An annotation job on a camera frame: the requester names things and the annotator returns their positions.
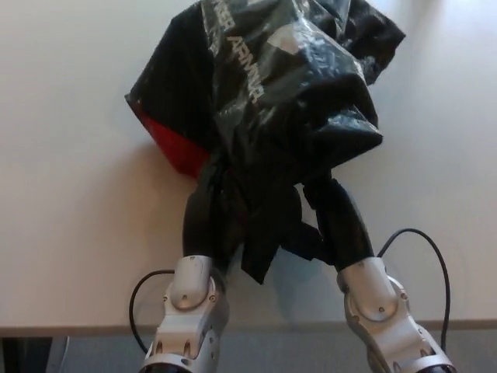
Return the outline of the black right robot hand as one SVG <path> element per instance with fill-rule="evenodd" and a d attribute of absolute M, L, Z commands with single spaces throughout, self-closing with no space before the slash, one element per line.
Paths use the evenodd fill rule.
<path fill-rule="evenodd" d="M 340 272 L 374 256 L 361 213 L 338 180 L 330 175 L 319 176 L 304 184 L 304 195 L 316 213 L 324 262 Z"/>

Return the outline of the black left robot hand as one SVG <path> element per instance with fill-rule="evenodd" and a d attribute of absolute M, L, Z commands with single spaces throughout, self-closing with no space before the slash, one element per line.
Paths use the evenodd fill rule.
<path fill-rule="evenodd" d="M 199 185 L 189 196 L 182 227 L 184 256 L 215 257 L 213 238 L 214 197 L 211 191 Z"/>

